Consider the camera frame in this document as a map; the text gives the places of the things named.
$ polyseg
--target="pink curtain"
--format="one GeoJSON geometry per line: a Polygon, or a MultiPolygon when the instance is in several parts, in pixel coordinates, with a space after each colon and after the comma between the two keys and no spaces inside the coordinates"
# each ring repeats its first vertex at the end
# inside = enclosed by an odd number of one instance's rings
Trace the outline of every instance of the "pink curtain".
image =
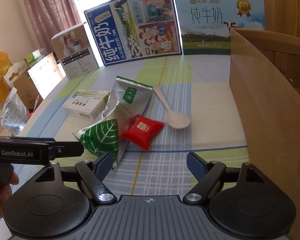
{"type": "Polygon", "coordinates": [[[53,35],[81,22],[74,0],[23,0],[41,48],[53,52],[53,35]]]}

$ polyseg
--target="gold medal badge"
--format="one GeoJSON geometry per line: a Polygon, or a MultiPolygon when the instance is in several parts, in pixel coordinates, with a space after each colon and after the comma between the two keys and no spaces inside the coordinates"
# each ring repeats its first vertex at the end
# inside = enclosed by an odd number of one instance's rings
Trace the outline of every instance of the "gold medal badge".
{"type": "Polygon", "coordinates": [[[248,18],[249,16],[251,17],[251,4],[248,0],[238,0],[237,8],[239,10],[238,15],[240,15],[240,17],[242,16],[242,14],[246,14],[248,18]]]}

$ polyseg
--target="cardboard box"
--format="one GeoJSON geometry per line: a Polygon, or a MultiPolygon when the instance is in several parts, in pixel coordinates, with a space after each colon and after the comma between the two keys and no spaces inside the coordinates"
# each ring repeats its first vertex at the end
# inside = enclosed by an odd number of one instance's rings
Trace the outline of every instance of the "cardboard box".
{"type": "Polygon", "coordinates": [[[25,62],[29,67],[33,67],[36,63],[40,61],[40,59],[47,56],[46,49],[36,49],[25,57],[25,62]]]}
{"type": "Polygon", "coordinates": [[[28,65],[24,60],[17,62],[7,70],[7,73],[2,77],[2,81],[7,87],[13,88],[13,83],[28,69],[28,65]]]}
{"type": "Polygon", "coordinates": [[[52,53],[30,68],[28,73],[43,99],[45,99],[63,79],[52,53]]]}
{"type": "Polygon", "coordinates": [[[66,113],[87,120],[96,119],[106,107],[109,92],[78,90],[63,105],[66,113]]]}
{"type": "Polygon", "coordinates": [[[27,109],[32,110],[34,108],[34,103],[38,95],[39,101],[37,106],[43,101],[37,88],[30,79],[28,72],[24,72],[20,75],[13,85],[17,89],[17,94],[27,109]]]}
{"type": "Polygon", "coordinates": [[[295,203],[300,240],[300,38],[232,29],[230,88],[251,162],[295,203]]]}
{"type": "Polygon", "coordinates": [[[54,35],[51,44],[69,80],[99,68],[84,23],[54,35]]]}

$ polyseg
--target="medicine box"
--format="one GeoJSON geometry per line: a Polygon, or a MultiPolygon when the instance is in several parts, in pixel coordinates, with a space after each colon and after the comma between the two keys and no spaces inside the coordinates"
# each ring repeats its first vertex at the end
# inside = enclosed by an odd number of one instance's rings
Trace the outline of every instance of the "medicine box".
{"type": "Polygon", "coordinates": [[[96,119],[106,107],[107,91],[78,90],[63,105],[67,114],[87,120],[96,119]]]}

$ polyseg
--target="metal screw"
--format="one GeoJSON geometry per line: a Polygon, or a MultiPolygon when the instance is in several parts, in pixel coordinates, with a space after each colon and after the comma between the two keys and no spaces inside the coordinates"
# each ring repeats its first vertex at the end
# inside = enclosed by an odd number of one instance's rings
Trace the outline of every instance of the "metal screw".
{"type": "Polygon", "coordinates": [[[186,199],[191,202],[197,202],[201,199],[201,196],[197,193],[190,193],[190,194],[186,195],[186,199]]]}
{"type": "Polygon", "coordinates": [[[98,196],[98,199],[103,202],[111,201],[111,200],[113,200],[113,198],[114,198],[114,196],[109,193],[103,193],[98,196]]]}

